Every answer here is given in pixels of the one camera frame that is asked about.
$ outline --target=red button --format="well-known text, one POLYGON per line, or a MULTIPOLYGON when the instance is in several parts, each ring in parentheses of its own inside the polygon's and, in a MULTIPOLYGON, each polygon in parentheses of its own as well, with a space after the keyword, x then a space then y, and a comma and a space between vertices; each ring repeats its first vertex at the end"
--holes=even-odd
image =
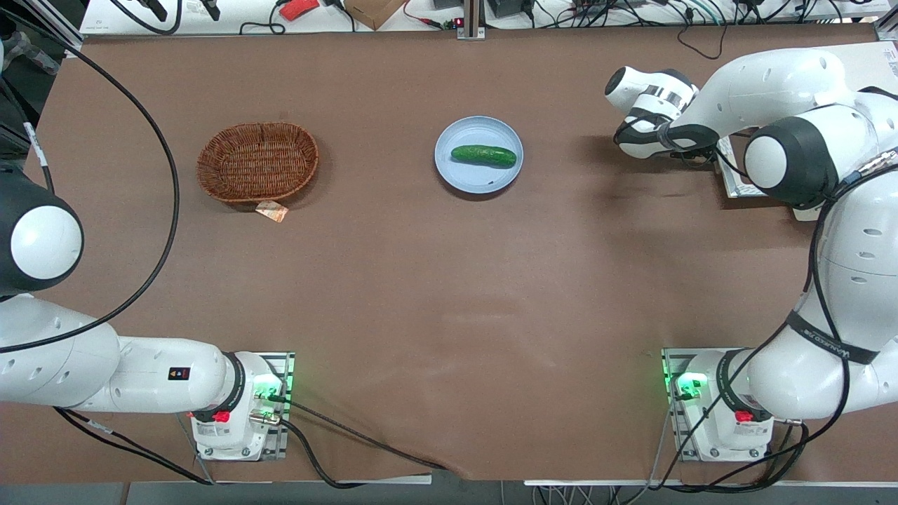
POLYGON ((752 422, 754 421, 754 416, 751 412, 748 411, 736 411, 735 412, 735 421, 736 422, 752 422))

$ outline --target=cucumber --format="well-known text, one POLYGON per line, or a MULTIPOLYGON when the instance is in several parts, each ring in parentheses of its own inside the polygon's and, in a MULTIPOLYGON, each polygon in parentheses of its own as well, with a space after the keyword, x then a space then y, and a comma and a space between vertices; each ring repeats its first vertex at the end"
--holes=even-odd
POLYGON ((517 155, 504 147, 458 146, 452 150, 452 157, 467 164, 488 164, 501 168, 511 168, 517 163, 517 155))

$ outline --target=red object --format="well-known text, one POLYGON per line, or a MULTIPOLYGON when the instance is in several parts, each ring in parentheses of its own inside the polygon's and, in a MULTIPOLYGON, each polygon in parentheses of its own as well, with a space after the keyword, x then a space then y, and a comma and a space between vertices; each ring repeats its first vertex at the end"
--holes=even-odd
POLYGON ((231 413, 228 411, 221 411, 212 414, 212 421, 215 422, 228 422, 231 419, 231 413))
POLYGON ((281 16, 292 21, 318 6, 318 0, 292 0, 280 9, 281 16))
POLYGON ((748 411, 736 411, 735 412, 735 421, 736 422, 752 422, 754 421, 754 416, 751 412, 748 411))

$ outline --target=paper tag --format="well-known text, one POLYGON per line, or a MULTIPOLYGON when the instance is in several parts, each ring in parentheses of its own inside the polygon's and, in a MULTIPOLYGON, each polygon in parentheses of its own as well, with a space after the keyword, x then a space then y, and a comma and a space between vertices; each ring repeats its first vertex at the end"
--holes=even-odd
POLYGON ((262 201, 256 206, 256 212, 278 223, 284 220, 288 210, 289 208, 271 200, 262 201))
POLYGON ((112 430, 110 430, 109 428, 106 428, 105 426, 103 426, 102 424, 100 424, 100 423, 97 422, 97 421, 90 420, 90 421, 87 421, 87 424, 90 425, 90 426, 92 426, 92 427, 94 427, 94 428, 97 429, 97 430, 103 431, 103 432, 106 433, 107 435, 111 435, 111 434, 112 434, 112 430))
POLYGON ((737 423, 735 427, 733 427, 734 434, 742 435, 744 437, 760 437, 761 435, 766 435, 767 431, 767 427, 765 427, 763 424, 737 423))

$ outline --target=cardboard box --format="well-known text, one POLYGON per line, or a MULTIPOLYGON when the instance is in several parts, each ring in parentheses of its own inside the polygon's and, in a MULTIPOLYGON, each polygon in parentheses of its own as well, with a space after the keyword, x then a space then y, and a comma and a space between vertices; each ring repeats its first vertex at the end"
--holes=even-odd
POLYGON ((402 7, 405 0, 345 0, 346 10, 372 30, 377 30, 402 7))

